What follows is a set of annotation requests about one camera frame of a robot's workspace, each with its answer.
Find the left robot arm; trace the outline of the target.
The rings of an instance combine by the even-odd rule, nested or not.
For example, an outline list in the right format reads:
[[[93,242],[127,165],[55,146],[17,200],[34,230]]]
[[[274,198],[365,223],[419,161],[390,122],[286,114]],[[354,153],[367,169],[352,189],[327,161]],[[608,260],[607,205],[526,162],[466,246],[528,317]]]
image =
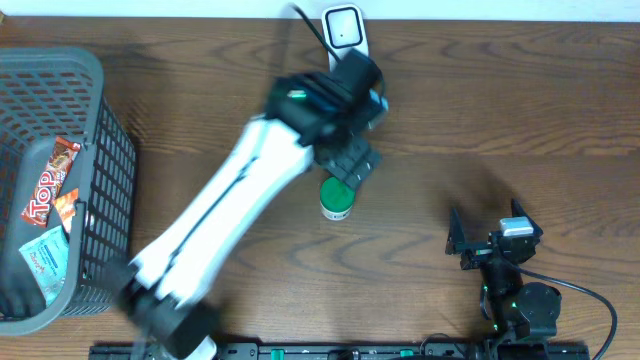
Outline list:
[[[203,299],[266,206],[313,165],[357,190],[379,162],[362,137],[388,110],[382,72],[352,49],[328,72],[278,77],[223,165],[176,221],[108,272],[118,307],[171,359],[212,359]]]

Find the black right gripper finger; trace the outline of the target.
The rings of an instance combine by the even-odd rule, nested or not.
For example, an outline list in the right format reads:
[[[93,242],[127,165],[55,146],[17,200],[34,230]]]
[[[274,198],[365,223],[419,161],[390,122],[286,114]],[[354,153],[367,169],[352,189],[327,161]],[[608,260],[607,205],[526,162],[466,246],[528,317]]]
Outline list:
[[[535,225],[535,221],[527,214],[520,202],[516,198],[511,199],[511,214],[513,218],[524,217],[531,225]]]
[[[449,217],[449,232],[446,241],[447,255],[461,254],[465,249],[466,236],[459,214],[455,208],[451,209]]]

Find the orange Kleenex tissue pack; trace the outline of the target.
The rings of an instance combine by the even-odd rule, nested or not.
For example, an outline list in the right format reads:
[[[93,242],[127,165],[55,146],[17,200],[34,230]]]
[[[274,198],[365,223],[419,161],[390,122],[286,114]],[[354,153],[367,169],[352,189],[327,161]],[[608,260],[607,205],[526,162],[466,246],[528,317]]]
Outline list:
[[[67,234],[72,231],[73,217],[76,215],[75,202],[78,200],[79,189],[73,189],[72,191],[59,196],[54,201],[54,207],[60,217],[63,229]]]

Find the teal wet wipes pack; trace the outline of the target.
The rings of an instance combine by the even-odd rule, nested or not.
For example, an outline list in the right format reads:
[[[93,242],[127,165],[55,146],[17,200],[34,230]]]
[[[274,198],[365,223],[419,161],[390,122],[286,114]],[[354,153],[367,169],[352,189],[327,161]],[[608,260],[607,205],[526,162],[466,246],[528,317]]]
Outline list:
[[[19,252],[26,261],[49,307],[59,296],[66,280],[69,243],[62,225],[22,245]]]

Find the red Top chocolate bar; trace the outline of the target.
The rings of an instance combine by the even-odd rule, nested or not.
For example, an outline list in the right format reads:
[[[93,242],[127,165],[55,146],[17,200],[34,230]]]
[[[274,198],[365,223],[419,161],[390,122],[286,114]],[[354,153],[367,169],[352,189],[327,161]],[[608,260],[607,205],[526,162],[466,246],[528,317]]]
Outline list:
[[[80,143],[58,136],[43,172],[39,175],[31,198],[21,213],[28,224],[45,228],[48,224],[54,201],[71,171],[76,156],[81,151]]]

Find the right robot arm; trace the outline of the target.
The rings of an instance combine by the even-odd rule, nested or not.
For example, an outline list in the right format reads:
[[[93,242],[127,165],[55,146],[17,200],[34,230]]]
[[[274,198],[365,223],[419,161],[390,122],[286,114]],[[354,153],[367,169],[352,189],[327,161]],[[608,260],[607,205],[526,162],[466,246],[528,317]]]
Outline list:
[[[480,308],[495,331],[484,345],[491,359],[500,358],[509,347],[543,347],[546,339],[557,334],[562,300],[556,288],[522,279],[519,266],[536,254],[543,230],[517,200],[511,201],[511,216],[499,225],[486,241],[472,242],[458,212],[452,210],[445,248],[446,254],[461,257],[461,269],[481,272]]]

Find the green lid jar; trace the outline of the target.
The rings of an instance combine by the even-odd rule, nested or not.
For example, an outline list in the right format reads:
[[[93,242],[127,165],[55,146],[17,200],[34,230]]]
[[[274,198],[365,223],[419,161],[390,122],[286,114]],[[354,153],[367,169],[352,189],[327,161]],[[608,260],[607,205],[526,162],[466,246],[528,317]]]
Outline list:
[[[351,214],[356,192],[335,177],[326,179],[320,188],[322,214],[331,221],[341,221]]]

